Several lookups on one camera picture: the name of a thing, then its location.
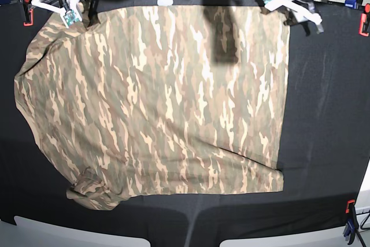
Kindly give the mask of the red blue clamp front right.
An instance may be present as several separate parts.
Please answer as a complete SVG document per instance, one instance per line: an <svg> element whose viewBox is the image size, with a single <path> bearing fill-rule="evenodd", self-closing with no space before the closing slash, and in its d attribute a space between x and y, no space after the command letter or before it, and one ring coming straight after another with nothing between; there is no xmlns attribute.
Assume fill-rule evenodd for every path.
<svg viewBox="0 0 370 247"><path fill-rule="evenodd" d="M343 236L348 245L351 245L356 237L356 232L358 231L359 224L357 221L355 200L349 200L346 205L346 224L343 231Z"/></svg>

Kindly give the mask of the red clamp right rear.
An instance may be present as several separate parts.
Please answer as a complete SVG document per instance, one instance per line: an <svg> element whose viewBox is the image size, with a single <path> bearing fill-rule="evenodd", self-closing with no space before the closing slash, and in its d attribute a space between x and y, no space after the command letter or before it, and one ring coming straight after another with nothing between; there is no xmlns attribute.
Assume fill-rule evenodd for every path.
<svg viewBox="0 0 370 247"><path fill-rule="evenodd" d="M369 37L369 13L370 13L370 4L367 3L364 6L364 11L361 14L360 26L358 33L361 36Z"/></svg>

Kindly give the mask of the red clamp left rear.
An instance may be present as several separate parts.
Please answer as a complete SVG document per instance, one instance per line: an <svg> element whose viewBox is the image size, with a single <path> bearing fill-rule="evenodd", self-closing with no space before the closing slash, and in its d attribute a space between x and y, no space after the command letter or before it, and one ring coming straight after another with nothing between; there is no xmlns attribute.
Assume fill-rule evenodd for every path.
<svg viewBox="0 0 370 247"><path fill-rule="evenodd" d="M24 21L23 26L29 27L34 24L34 10L31 5L31 0L18 0L21 10L23 11Z"/></svg>

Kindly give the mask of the camouflage t-shirt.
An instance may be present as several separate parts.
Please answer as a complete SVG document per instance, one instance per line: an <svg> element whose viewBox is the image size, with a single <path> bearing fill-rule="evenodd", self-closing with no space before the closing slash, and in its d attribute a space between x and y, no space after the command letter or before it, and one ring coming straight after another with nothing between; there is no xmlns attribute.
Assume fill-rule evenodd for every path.
<svg viewBox="0 0 370 247"><path fill-rule="evenodd" d="M17 109L66 196L279 192L290 28L245 6L135 6L66 28L50 16L14 77Z"/></svg>

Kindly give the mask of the black table cloth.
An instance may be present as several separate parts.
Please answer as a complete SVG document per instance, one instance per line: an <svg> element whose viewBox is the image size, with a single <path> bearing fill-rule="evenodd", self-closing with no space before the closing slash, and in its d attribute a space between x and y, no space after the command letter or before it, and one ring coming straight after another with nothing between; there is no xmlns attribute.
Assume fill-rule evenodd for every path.
<svg viewBox="0 0 370 247"><path fill-rule="evenodd" d="M369 161L369 39L360 12L319 4L324 32L291 29L287 101L278 166L284 189L236 196L135 197L112 211L67 199L69 182L35 145L14 101L14 76L49 18L25 27L18 5L1 7L1 219L22 216L96 233L144 238L152 246L218 246L343 227Z"/></svg>

